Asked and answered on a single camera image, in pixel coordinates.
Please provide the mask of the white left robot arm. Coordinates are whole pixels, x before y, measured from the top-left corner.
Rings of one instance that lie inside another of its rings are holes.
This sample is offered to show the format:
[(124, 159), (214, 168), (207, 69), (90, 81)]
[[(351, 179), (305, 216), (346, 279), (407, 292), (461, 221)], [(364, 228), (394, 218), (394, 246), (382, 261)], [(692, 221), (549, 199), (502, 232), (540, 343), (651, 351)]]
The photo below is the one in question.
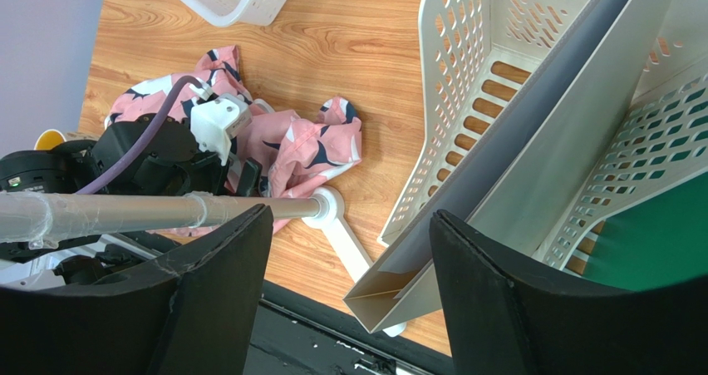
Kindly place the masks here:
[(1, 258), (25, 264), (104, 234), (217, 225), (232, 160), (152, 115), (1, 160)]

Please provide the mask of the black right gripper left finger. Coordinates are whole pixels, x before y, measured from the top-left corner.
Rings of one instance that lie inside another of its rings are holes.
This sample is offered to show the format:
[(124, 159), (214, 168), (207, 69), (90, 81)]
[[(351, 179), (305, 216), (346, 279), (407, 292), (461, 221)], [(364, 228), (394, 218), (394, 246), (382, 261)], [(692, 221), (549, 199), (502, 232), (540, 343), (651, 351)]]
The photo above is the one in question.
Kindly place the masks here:
[(2, 289), (2, 373), (240, 374), (272, 233), (255, 205), (93, 284)]

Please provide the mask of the pink patterned shorts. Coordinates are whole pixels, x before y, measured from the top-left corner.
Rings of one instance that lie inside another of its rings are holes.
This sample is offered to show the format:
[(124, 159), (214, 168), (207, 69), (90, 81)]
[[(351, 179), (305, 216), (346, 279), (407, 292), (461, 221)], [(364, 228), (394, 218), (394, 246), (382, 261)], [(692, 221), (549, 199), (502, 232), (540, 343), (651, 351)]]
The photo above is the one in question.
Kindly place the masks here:
[(212, 49), (192, 72), (172, 73), (142, 81), (114, 101), (105, 127), (117, 121), (135, 121), (156, 113), (182, 76), (209, 84), (218, 95), (229, 94), (247, 102), (252, 120), (232, 139), (233, 160), (225, 187), (234, 192), (247, 159), (262, 167), (259, 193), (273, 198), (307, 198), (320, 185), (361, 162), (362, 121), (345, 98), (326, 101), (315, 121), (294, 110), (265, 111), (253, 102), (239, 74), (237, 46)]

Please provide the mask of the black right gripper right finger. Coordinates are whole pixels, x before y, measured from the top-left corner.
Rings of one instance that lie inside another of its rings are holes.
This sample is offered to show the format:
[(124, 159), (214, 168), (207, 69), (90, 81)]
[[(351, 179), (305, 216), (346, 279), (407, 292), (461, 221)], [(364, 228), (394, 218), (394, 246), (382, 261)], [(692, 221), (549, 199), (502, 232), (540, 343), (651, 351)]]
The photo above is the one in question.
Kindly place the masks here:
[(446, 210), (430, 245), (458, 374), (704, 374), (707, 279), (632, 292), (566, 274)]

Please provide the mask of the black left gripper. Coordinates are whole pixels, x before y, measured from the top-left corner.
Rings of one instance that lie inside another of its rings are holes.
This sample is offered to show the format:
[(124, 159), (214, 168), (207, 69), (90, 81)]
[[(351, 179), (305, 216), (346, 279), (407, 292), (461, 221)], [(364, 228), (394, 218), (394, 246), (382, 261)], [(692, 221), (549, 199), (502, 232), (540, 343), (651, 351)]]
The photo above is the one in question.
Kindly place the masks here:
[[(104, 175), (128, 152), (146, 131), (155, 116), (143, 115), (135, 121), (117, 121), (108, 126), (88, 150), (88, 163), (93, 174)], [(246, 160), (246, 179), (229, 190), (228, 168), (220, 165), (216, 153), (199, 150), (187, 121), (171, 117), (160, 126), (154, 138), (126, 169), (99, 190), (104, 195), (181, 196), (189, 192), (214, 195), (256, 197), (262, 166)]]

